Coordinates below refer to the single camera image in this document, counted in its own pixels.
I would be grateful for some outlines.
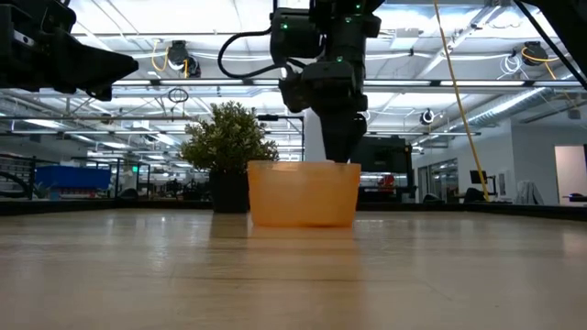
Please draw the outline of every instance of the yellow rope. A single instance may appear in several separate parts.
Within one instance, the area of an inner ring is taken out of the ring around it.
[[[155,44],[153,45],[153,53],[150,57],[150,63],[153,64],[153,68],[155,68],[155,70],[157,70],[158,72],[163,72],[163,71],[165,71],[165,69],[167,69],[167,55],[169,54],[169,47],[167,49],[165,49],[165,63],[163,63],[163,67],[160,68],[155,63],[155,50],[157,49],[158,43],[159,43],[159,41],[155,40]]]
[[[442,23],[440,22],[440,12],[438,10],[438,0],[434,0],[434,9],[437,13],[438,28],[440,28],[440,35],[442,37],[442,45],[444,46],[444,53],[447,55],[447,63],[449,64],[450,78],[452,79],[452,85],[455,87],[455,95],[457,96],[457,104],[459,105],[460,117],[462,118],[462,123],[465,126],[465,131],[467,131],[467,138],[469,138],[469,144],[471,145],[471,151],[473,153],[473,157],[475,158],[475,165],[477,166],[477,172],[479,172],[479,177],[481,178],[481,184],[483,187],[483,195],[485,196],[485,201],[489,202],[489,192],[487,191],[487,184],[485,183],[485,180],[483,179],[483,168],[481,167],[481,163],[479,162],[479,157],[477,157],[477,150],[475,149],[475,144],[473,143],[473,138],[471,136],[471,130],[469,129],[469,123],[467,122],[467,117],[465,116],[465,110],[462,106],[462,101],[460,100],[460,92],[459,92],[459,86],[457,85],[457,78],[455,78],[455,72],[452,68],[452,62],[450,61],[449,46],[447,45],[447,39],[444,34],[444,29],[442,29]]]
[[[527,59],[530,59],[532,61],[539,61],[539,62],[544,62],[544,63],[548,63],[548,62],[552,62],[552,61],[558,61],[559,59],[537,59],[535,57],[532,57],[530,55],[526,54],[526,50],[528,49],[528,47],[524,47],[522,48],[522,56],[524,56]]]
[[[187,79],[187,60],[183,60],[183,78]]]

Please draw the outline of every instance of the white pillar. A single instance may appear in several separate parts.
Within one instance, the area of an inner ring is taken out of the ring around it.
[[[325,161],[320,117],[312,109],[304,110],[305,161]]]

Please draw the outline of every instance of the red object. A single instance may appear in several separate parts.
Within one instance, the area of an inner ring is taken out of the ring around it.
[[[383,190],[393,190],[395,185],[395,178],[391,174],[383,175],[383,178],[377,182],[377,185],[379,185]]]

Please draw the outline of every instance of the black cable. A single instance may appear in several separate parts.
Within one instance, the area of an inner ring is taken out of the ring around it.
[[[256,70],[256,71],[253,71],[253,72],[250,72],[250,73],[234,74],[234,73],[228,72],[224,68],[224,65],[222,65],[222,57],[224,56],[224,52],[227,51],[228,46],[230,46],[230,44],[233,43],[236,39],[244,38],[244,37],[260,37],[260,36],[266,36],[266,35],[268,35],[270,33],[271,33],[271,28],[269,27],[268,29],[266,29],[264,31],[242,32],[242,33],[237,33],[236,35],[230,37],[227,40],[227,42],[225,42],[224,45],[222,45],[222,48],[218,52],[218,68],[220,68],[220,71],[222,71],[222,73],[224,73],[229,78],[233,78],[233,79],[247,79],[247,78],[252,78],[254,76],[263,74],[265,72],[269,72],[271,70],[275,70],[275,69],[279,69],[279,68],[283,67],[283,65],[272,64],[272,65],[270,65],[268,67],[265,67],[263,69],[259,69],[259,70]]]
[[[585,81],[585,79],[575,69],[575,67],[572,66],[572,64],[570,63],[570,61],[567,60],[567,58],[562,53],[562,51],[560,51],[559,47],[557,47],[557,45],[554,42],[552,42],[552,39],[547,35],[547,33],[544,31],[544,29],[538,24],[538,22],[532,16],[532,14],[530,14],[530,12],[526,8],[526,6],[524,4],[522,4],[519,0],[514,0],[514,2],[520,8],[520,10],[522,11],[522,13],[524,13],[524,15],[528,18],[528,20],[530,21],[530,23],[532,23],[532,26],[536,29],[536,31],[538,32],[538,34],[540,35],[540,37],[542,37],[547,42],[547,44],[552,48],[552,50],[554,51],[554,53],[557,54],[557,56],[559,57],[560,61],[562,61],[562,63],[567,67],[567,69],[569,69],[570,73],[572,73],[572,75],[575,76],[575,78],[577,79],[577,81],[579,83],[581,83],[581,86],[583,86],[583,88],[585,90],[587,90],[587,82]]]

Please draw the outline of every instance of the yellow cable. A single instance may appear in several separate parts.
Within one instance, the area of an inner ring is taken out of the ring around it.
[[[469,123],[467,122],[467,117],[465,116],[465,110],[462,106],[462,101],[460,100],[460,92],[459,86],[457,85],[457,78],[455,78],[455,72],[452,68],[452,62],[450,61],[450,53],[449,53],[449,46],[447,45],[447,40],[444,35],[444,29],[442,29],[442,23],[440,22],[440,12],[438,10],[438,0],[434,1],[434,9],[437,13],[437,21],[438,21],[438,28],[440,28],[440,36],[442,37],[442,45],[444,46],[444,53],[447,55],[447,63],[449,64],[449,71],[450,71],[450,78],[452,79],[452,85],[455,87],[455,95],[457,96],[457,104],[459,105],[460,117],[462,118],[462,123],[465,126],[465,131],[467,131],[467,138],[469,138],[469,144],[471,145],[471,151],[473,153],[473,157],[475,158],[475,165],[477,166],[477,172],[479,172],[479,177],[481,178],[481,184],[483,187],[483,195],[485,196],[485,201],[489,202],[489,192],[487,191],[487,184],[483,179],[483,168],[481,167],[481,163],[479,162],[479,157],[477,157],[477,150],[475,149],[475,144],[473,143],[473,138],[471,136],[471,130],[469,129]]]
[[[169,47],[167,49],[165,49],[165,63],[163,63],[163,68],[160,68],[155,63],[155,50],[157,49],[158,43],[159,43],[159,41],[155,39],[155,44],[153,45],[153,52],[150,57],[150,63],[153,64],[153,68],[155,68],[155,70],[157,70],[158,72],[163,72],[163,71],[165,71],[165,69],[167,69],[167,55],[169,53]]]
[[[528,49],[528,47],[524,47],[524,48],[522,48],[522,56],[524,56],[525,58],[527,58],[527,59],[530,59],[530,60],[532,60],[532,61],[539,61],[539,62],[543,62],[543,63],[548,63],[548,62],[552,62],[552,61],[558,61],[558,60],[559,60],[559,59],[547,59],[547,60],[544,60],[544,59],[537,59],[537,58],[535,58],[535,57],[532,57],[532,56],[530,56],[530,55],[527,55],[527,54],[526,54],[526,50],[527,50],[527,49]]]
[[[552,77],[553,80],[557,80],[557,76],[554,74],[554,71],[552,70],[552,68],[550,68],[550,65],[548,65],[548,63],[544,63],[547,66],[547,70],[548,73],[550,73],[550,77]],[[581,109],[579,109],[579,107],[575,104],[575,102],[570,98],[570,96],[567,94],[567,92],[563,92],[563,94],[567,97],[567,100],[569,100],[570,104],[576,109],[581,111]]]

